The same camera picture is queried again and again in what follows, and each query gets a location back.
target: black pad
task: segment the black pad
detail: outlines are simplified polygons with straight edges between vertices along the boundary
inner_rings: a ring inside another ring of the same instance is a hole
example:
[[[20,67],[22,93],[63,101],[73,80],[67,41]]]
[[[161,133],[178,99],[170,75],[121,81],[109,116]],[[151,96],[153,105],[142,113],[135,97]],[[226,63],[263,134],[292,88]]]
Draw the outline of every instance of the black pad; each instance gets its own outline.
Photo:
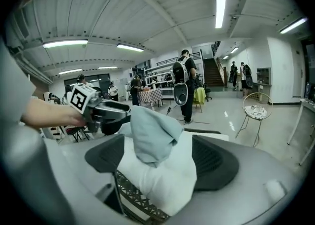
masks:
[[[125,135],[113,135],[108,141],[101,143],[85,153],[86,162],[100,173],[115,172],[123,158]]]
[[[196,165],[195,191],[216,191],[226,186],[239,169],[237,158],[229,151],[211,143],[206,136],[192,136],[192,158]]]

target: white backpack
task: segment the white backpack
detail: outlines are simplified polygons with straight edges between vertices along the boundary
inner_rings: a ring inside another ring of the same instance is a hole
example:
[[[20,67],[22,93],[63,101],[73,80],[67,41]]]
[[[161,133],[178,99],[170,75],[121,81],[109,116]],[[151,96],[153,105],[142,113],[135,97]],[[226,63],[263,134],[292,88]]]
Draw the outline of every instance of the white backpack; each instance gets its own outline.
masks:
[[[173,64],[173,77],[172,81],[174,84],[186,83],[189,80],[189,75],[185,66],[186,61],[189,57],[185,57],[182,61],[176,61]]]

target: light blue towel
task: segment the light blue towel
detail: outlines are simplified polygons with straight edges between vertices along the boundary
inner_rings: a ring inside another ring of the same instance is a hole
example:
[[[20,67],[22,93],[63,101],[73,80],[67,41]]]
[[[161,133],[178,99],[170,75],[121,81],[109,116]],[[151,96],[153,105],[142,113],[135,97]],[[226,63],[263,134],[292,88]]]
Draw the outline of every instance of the light blue towel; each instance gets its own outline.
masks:
[[[174,118],[134,106],[130,123],[123,124],[119,133],[133,138],[134,151],[143,163],[158,167],[169,157],[183,130]]]

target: checkered tablecloth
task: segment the checkered tablecloth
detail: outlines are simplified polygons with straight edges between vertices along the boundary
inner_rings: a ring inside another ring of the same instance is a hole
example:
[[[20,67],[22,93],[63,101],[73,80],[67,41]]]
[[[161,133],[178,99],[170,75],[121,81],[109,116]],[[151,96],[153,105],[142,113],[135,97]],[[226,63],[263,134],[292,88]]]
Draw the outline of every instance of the checkered tablecloth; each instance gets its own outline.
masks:
[[[150,103],[151,105],[153,104],[153,102],[157,102],[162,98],[162,92],[159,88],[157,88],[156,90],[149,90],[138,93],[139,102]]]

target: round chair cushion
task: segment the round chair cushion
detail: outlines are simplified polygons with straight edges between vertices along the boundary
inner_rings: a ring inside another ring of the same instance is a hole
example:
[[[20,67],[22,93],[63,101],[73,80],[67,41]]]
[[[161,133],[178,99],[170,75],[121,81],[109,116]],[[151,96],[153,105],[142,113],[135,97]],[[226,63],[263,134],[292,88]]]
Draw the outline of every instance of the round chair cushion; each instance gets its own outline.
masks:
[[[262,120],[267,117],[267,110],[259,105],[245,106],[245,113],[254,119]]]

